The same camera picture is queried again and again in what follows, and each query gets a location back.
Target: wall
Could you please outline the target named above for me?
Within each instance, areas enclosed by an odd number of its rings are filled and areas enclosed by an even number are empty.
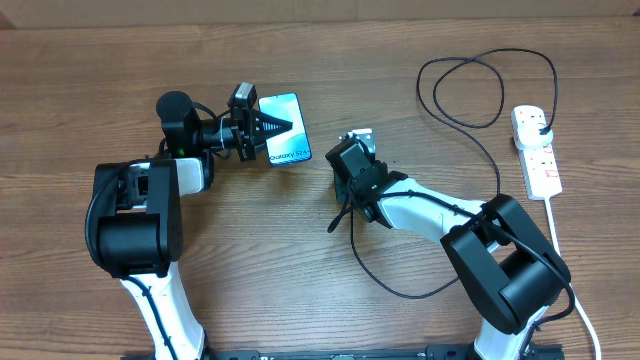
[[[0,0],[0,27],[615,16],[639,8],[640,0]]]

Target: plug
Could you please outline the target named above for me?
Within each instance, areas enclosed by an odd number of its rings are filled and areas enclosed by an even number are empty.
[[[518,150],[533,150],[553,141],[553,130],[547,127],[544,111],[536,106],[520,105],[511,112],[513,139]]]

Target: wooden tabletop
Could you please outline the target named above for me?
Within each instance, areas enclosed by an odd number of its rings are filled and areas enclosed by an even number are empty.
[[[470,343],[480,315],[456,284],[425,300],[376,285],[351,253],[324,154],[371,127],[378,158],[431,189],[488,200],[495,177],[468,139],[430,118],[415,96],[427,60],[524,47],[559,76],[554,147],[564,192],[554,198],[562,255],[605,358],[640,357],[640,20],[443,20],[0,32],[0,358],[118,359],[153,345],[118,281],[91,261],[83,221],[97,164],[153,154],[155,102],[182,90],[222,111],[234,86],[296,92],[314,152],[271,168],[266,156],[217,161],[213,188],[182,199],[180,272],[191,308],[218,350],[420,348]],[[547,64],[488,56],[505,80],[505,111],[473,130],[495,157],[502,190],[548,234],[527,200],[509,112],[551,110]],[[426,71],[434,81],[451,64]],[[470,65],[439,91],[453,116],[489,120],[498,81]],[[355,224],[363,261],[395,289],[419,294],[455,276],[440,246],[379,224]],[[562,295],[551,310],[566,306]],[[592,356],[577,313],[535,341]]]

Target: white power strip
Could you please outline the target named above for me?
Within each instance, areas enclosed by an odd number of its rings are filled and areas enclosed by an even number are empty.
[[[539,134],[538,129],[546,126],[547,122],[544,117],[544,111],[535,106],[521,105],[516,107],[511,112],[511,122],[513,124],[513,140],[520,155],[527,195],[531,200],[544,200],[553,248],[560,255],[558,236],[551,212],[551,198],[562,192],[558,165],[551,147],[553,135],[545,136]],[[595,358],[600,360],[602,354],[598,335],[577,296],[576,309],[591,335]]]

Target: wooden table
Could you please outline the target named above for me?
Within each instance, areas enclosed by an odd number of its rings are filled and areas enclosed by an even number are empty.
[[[555,149],[564,193],[553,200],[563,256],[605,358],[640,357],[640,21],[638,18],[443,20],[0,32],[0,358],[118,359],[152,342],[131,296],[93,264],[83,237],[93,170],[153,154],[155,102],[169,90],[222,111],[234,86],[296,92],[314,157],[216,162],[213,188],[182,199],[180,271],[218,350],[420,348],[469,343],[480,316],[460,284],[426,300],[385,292],[358,266],[324,154],[346,130],[375,130],[378,157],[425,186],[470,199],[494,194],[479,149],[419,107],[427,60],[525,47],[559,74]],[[552,104],[546,63],[486,59],[506,83],[505,112],[472,131],[494,155],[503,192],[548,231],[528,201],[510,110]],[[451,64],[423,79],[427,96]],[[471,65],[439,93],[451,114],[490,119],[499,87]],[[356,222],[363,260],[392,287],[427,292],[454,276],[441,248]],[[566,305],[565,296],[552,311]],[[579,318],[543,326],[569,359],[592,356]]]

